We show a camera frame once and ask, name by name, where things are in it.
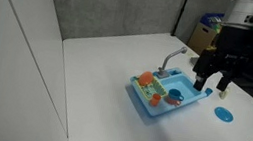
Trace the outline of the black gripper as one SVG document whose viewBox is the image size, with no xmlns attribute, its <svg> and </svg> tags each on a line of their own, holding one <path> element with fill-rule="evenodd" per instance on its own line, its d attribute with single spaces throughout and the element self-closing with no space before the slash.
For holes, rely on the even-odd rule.
<svg viewBox="0 0 253 141">
<path fill-rule="evenodd" d="M 244 66 L 252 60 L 253 30 L 223 26 L 215 47 L 204 49 L 194 66 L 194 88 L 201 91 L 209 77 L 221 72 L 223 76 L 216 88 L 225 91 L 231 80 L 237 78 Z"/>
</svg>

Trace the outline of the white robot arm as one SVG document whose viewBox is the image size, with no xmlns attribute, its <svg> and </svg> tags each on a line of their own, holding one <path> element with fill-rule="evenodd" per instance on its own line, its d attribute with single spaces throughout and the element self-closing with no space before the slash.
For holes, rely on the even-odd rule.
<svg viewBox="0 0 253 141">
<path fill-rule="evenodd" d="M 216 88 L 224 91 L 252 61 L 253 0 L 231 0 L 215 47 L 204 49 L 194 65 L 194 88 L 201 91 L 209 77 L 221 72 Z"/>
</svg>

